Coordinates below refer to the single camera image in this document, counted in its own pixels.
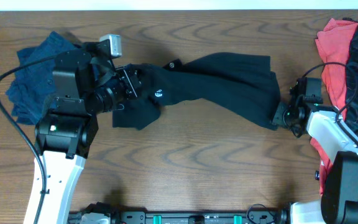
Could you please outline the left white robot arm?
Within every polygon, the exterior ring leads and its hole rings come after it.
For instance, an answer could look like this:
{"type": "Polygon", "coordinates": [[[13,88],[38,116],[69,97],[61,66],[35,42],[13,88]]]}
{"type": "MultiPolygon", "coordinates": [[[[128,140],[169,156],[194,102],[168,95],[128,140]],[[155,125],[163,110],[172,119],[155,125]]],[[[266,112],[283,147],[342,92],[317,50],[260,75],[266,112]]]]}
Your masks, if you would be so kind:
{"type": "Polygon", "coordinates": [[[77,49],[59,54],[53,69],[56,107],[35,126],[34,181],[25,223],[66,223],[77,181],[98,132],[97,115],[121,110],[138,97],[140,80],[130,65],[77,49]]]}

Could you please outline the red t-shirt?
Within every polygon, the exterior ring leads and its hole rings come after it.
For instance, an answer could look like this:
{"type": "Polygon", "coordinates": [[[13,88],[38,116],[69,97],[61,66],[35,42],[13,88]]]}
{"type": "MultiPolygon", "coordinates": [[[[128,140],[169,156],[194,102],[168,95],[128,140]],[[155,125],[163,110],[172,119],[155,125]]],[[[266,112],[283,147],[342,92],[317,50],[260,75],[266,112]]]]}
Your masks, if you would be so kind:
{"type": "Polygon", "coordinates": [[[349,46],[358,22],[330,19],[315,40],[319,56],[325,66],[322,80],[326,85],[331,103],[337,108],[346,104],[346,71],[343,65],[349,59],[349,46]]]}

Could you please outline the black t-shirt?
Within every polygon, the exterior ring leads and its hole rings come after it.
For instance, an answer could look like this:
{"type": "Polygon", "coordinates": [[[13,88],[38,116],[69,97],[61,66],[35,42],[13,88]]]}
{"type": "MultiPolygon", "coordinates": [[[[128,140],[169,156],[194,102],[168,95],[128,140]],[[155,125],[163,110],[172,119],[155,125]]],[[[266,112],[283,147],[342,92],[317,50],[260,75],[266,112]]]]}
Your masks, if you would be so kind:
{"type": "Polygon", "coordinates": [[[280,88],[270,57],[228,52],[210,54],[164,67],[130,64],[142,84],[139,97],[112,112],[115,128],[144,129],[157,120],[164,106],[206,99],[270,130],[280,101],[280,88]]]}

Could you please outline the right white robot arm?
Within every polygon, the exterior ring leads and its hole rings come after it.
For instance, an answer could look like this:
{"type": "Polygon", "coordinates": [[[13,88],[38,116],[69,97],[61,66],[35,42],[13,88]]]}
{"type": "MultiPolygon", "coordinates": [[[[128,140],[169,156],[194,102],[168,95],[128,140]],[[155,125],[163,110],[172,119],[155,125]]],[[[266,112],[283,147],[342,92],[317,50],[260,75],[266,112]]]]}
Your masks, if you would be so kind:
{"type": "Polygon", "coordinates": [[[332,164],[323,196],[290,205],[284,223],[358,223],[358,137],[332,106],[281,102],[272,120],[295,136],[317,140],[332,164]]]}

